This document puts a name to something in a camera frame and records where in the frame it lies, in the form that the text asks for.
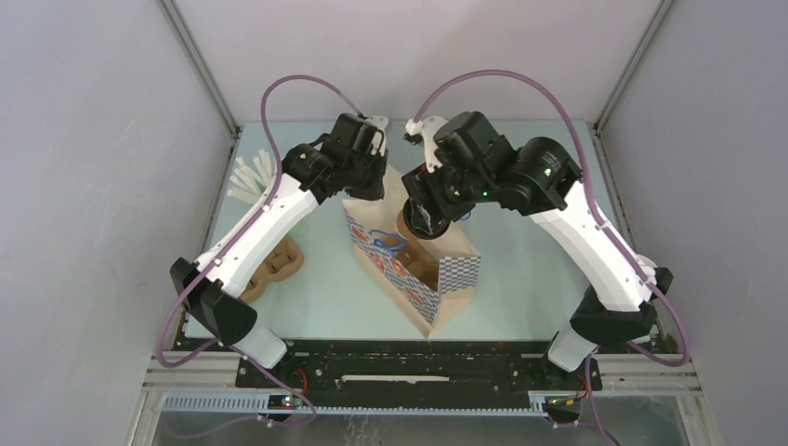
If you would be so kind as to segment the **single brown paper cup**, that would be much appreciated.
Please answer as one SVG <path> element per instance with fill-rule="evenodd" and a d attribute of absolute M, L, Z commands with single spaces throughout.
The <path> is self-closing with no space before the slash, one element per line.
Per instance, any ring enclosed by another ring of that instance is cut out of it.
<path fill-rule="evenodd" d="M 415 214 L 412 209 L 408 207 L 403 207 L 398 213 L 396 228 L 401 236 L 408 239 L 433 239 L 432 234 L 429 232 L 430 226 L 421 216 Z"/>

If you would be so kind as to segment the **single cardboard cup carrier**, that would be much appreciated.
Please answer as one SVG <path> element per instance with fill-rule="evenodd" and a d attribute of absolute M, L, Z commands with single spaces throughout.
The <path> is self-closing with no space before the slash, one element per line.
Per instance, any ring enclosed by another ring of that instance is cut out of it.
<path fill-rule="evenodd" d="M 383 236 L 382 243 L 393 248 L 397 260 L 430 289 L 437 291 L 439 282 L 439 260 L 424 249 L 419 243 L 407 242 L 403 247 L 396 249 L 402 241 L 395 237 Z"/>

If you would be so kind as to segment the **checkered paper takeout bag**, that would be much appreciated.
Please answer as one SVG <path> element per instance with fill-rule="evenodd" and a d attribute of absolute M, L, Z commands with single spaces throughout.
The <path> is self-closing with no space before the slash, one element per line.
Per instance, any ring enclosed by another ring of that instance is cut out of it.
<path fill-rule="evenodd" d="M 435 240 L 415 238 L 404 227 L 401 211 L 408 195 L 391 165 L 383 186 L 381 200 L 342 201 L 353 254 L 429 339 L 474 299 L 481 256 L 457 224 Z"/>

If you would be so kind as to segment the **black cup lid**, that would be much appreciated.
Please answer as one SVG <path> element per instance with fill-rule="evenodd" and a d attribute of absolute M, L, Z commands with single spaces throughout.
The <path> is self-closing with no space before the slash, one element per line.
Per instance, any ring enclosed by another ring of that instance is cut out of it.
<path fill-rule="evenodd" d="M 452 221 L 440 216 L 414 213 L 404 218 L 407 229 L 418 239 L 435 240 L 444 235 Z"/>

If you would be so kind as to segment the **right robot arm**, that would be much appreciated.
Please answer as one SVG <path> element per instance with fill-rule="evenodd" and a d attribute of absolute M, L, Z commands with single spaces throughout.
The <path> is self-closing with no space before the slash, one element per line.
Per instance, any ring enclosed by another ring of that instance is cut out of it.
<path fill-rule="evenodd" d="M 582 168 L 556 140 L 534 137 L 514 148 L 478 111 L 452 119 L 409 121 L 407 141 L 425 160 L 403 175 L 401 223 L 415 238 L 435 240 L 480 203 L 529 218 L 567 253 L 589 281 L 568 324 L 540 364 L 544 382 L 564 388 L 596 348 L 647 335 L 653 298 L 672 280 L 642 261 L 605 217 Z"/>

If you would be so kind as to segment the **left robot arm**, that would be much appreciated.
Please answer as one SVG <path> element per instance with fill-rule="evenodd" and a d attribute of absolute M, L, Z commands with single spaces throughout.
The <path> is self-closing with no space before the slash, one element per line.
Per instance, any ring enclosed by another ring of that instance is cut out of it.
<path fill-rule="evenodd" d="M 340 114 L 330 132 L 284 155 L 272 183 L 214 247 L 170 269 L 190 317 L 218 343 L 255 360 L 258 375 L 272 387 L 290 382 L 294 363 L 284 341 L 241 295 L 263 260 L 325 200 L 339 192 L 383 198 L 388 125 L 383 116 Z"/>

